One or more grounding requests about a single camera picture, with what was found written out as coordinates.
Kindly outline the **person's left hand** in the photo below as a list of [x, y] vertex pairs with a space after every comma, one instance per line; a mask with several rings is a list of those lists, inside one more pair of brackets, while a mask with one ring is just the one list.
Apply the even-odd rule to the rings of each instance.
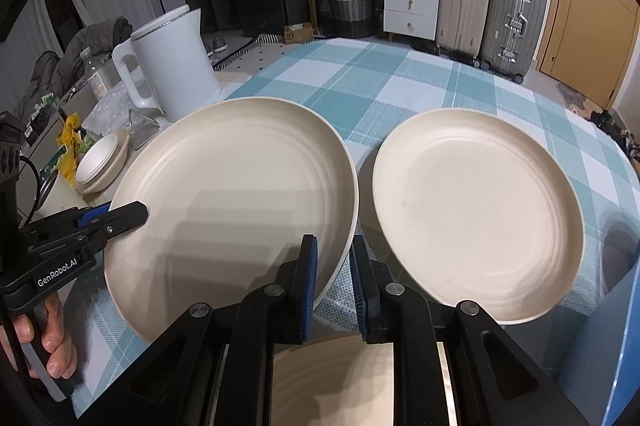
[[[46, 324], [42, 326], [41, 342], [44, 350], [49, 352], [47, 372], [55, 380], [63, 378], [69, 380], [77, 368], [77, 350], [65, 331], [63, 320], [63, 306], [58, 298], [58, 293], [52, 293], [44, 302], [46, 309]], [[15, 333], [21, 344], [28, 344], [34, 339], [34, 327], [26, 315], [21, 315], [13, 320]], [[6, 330], [1, 326], [1, 345], [16, 371], [16, 363], [11, 349]]]

